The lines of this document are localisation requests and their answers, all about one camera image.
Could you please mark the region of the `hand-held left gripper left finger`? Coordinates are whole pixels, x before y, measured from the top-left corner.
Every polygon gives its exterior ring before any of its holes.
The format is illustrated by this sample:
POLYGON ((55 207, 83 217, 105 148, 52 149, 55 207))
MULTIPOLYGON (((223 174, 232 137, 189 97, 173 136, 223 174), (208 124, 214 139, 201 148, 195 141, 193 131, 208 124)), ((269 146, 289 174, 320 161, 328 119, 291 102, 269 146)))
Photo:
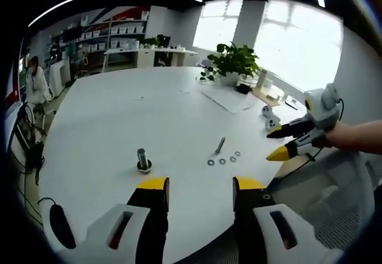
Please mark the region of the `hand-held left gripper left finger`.
POLYGON ((170 180, 138 184, 126 204, 117 204, 89 225, 85 239, 64 250, 65 263, 162 263, 168 232, 170 180))

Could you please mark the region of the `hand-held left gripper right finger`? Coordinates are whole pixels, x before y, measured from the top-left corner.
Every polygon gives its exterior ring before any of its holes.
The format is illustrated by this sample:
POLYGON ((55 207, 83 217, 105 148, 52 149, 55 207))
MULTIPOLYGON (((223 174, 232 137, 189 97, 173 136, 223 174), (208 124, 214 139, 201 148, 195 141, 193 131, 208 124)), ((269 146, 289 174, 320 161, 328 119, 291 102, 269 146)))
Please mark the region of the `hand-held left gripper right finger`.
POLYGON ((334 263, 335 251, 314 227, 285 204, 276 204, 258 180, 233 177, 234 231, 239 263, 334 263))

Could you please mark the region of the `person's right hand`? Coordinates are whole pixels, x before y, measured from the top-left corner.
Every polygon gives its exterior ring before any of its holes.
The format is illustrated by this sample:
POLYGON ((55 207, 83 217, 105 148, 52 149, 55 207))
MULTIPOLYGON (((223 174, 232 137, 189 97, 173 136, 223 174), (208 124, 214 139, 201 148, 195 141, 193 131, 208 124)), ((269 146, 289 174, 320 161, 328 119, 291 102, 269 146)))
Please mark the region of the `person's right hand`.
POLYGON ((354 130, 351 125, 337 122, 335 126, 325 133, 331 146, 338 149, 351 149, 354 143, 354 130))

